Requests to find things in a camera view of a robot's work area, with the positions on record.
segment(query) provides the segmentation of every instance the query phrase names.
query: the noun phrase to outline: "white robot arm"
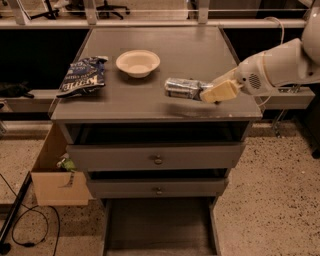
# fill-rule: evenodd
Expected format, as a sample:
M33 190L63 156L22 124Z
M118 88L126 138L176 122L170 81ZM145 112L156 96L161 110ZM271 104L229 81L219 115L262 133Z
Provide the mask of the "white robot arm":
M236 97L240 88L259 95L274 87L319 82L320 7L313 7L301 40L296 38L248 57L237 68L215 79L212 87L200 93L200 98L211 103Z

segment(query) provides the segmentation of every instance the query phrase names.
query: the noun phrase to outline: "small bowl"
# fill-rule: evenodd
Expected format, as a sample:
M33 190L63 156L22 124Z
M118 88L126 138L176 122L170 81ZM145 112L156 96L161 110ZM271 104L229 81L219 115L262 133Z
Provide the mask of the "small bowl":
M121 54L116 61L116 65L129 76L142 78L149 75L160 65L160 59L153 52L134 50Z

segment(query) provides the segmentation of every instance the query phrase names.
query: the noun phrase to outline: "drawer knob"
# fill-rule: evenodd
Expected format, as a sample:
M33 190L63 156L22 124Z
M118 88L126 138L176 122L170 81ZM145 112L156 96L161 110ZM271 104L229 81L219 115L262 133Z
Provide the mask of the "drawer knob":
M156 194L157 194L158 196L161 196L161 195L162 195L162 190L161 190L161 188L156 188Z
M162 159L161 159L161 156L160 155L157 155L154 159L154 163L157 164L157 165L160 165L162 164Z

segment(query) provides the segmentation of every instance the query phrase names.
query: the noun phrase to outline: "black cable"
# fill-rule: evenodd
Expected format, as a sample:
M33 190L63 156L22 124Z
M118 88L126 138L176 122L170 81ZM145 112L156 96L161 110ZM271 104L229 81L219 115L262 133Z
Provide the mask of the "black cable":
M19 216L19 218L18 218L18 219L15 221L15 223L13 224L13 226L12 226L11 238L12 238L12 241L15 242L16 244L21 245L21 246L24 246L24 247L34 247L34 246L40 244L41 242L44 242L44 241L45 241L45 239L46 239L46 237L47 237L47 234L48 234L48 231L49 231L49 222L48 222L48 218L47 218L42 212L39 212L39 211L37 211L37 210L34 210L34 208L37 208L37 207L39 207L39 206L36 205L36 206L33 206L32 208L29 208L29 207L28 207L28 210L26 210L23 214L21 214L21 215ZM17 224L19 223L19 221L21 220L21 218L22 218L25 214L27 214L28 212L30 212L30 211L37 212L37 213L39 213L39 214L41 214L41 215L43 216L44 220L46 221L46 232L45 232L43 238L42 238L39 242L37 242L37 243L33 243L33 242L21 243L21 242L18 242L18 241L14 238L14 230L15 230L15 228L16 228L16 225L17 225Z
M10 184L8 183L8 181L5 179L5 177L4 177L1 173L0 173L0 176L1 176L1 178L4 180L4 182L7 184L8 188L11 190L11 192L17 197L17 194L14 192L14 190L12 189L12 187L10 186ZM39 243L45 241L45 239L46 239L46 237L47 237L47 235L48 235L48 231L49 231L49 221L48 221L48 218L47 218L42 212L37 211L37 210L34 210L35 208L39 207L39 205L33 206L33 207L31 207L31 208L28 207L28 206L26 206L26 205L24 205L24 204L22 204L22 203L21 203L21 205L22 205L23 207L27 208L27 210L26 210L24 213L22 213L22 214L19 216L19 218L15 221L15 223L14 223L14 225L13 225L13 227L12 227L11 237L12 237L13 242L15 242L16 244L18 244L18 245L20 245L20 246L24 246L24 247L34 247L34 246L38 245ZM55 243L54 251L53 251L53 256L55 256L55 255L56 255L56 251L57 251L57 247L58 247L59 237L60 237L60 216L59 216L59 213L58 213L58 211L57 211L56 208L54 208L53 206L48 206L48 207L51 208L51 209L55 212L55 214L56 214L56 216L57 216L57 222L58 222L57 238L56 238L56 243ZM15 229L16 225L18 224L18 222L20 221L20 219L21 219L25 214L27 214L29 211L34 211L34 212L37 212L37 213L39 213L39 214L42 215L42 217L43 217L43 218L45 219L45 221L46 221L46 232L45 232L45 235L43 236L43 238L42 238L39 242L37 242L37 243L33 243L33 242L20 243L20 242L18 242L18 241L14 238L14 229Z

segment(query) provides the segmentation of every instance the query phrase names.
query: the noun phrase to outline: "cabinet top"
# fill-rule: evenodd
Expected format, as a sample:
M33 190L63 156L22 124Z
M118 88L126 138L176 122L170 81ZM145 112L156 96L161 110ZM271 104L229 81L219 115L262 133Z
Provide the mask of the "cabinet top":
M169 77L212 81L236 67L217 27L123 27L93 29L79 51L79 59L108 56L106 86L92 95L60 99L52 120L70 123L176 122L256 120L261 111L244 93L220 104L170 98L164 94ZM131 78L116 67L129 50L149 50L160 66L145 78Z

